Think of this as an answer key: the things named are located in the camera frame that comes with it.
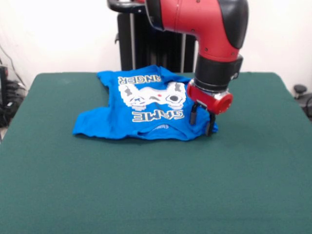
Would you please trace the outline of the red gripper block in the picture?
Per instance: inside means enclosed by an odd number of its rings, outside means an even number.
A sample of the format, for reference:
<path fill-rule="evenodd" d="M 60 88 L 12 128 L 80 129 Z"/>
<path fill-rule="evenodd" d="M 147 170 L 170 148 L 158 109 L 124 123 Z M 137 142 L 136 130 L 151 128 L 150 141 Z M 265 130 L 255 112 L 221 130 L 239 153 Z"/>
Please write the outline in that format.
<path fill-rule="evenodd" d="M 195 85 L 194 79 L 191 79 L 188 83 L 187 95 L 194 101 L 190 115 L 191 125 L 196 123 L 198 103 L 209 111 L 209 121 L 205 135 L 210 137 L 214 133 L 216 115 L 224 113 L 229 109 L 233 101 L 233 95 L 228 91 L 221 93 L 204 92 Z"/>

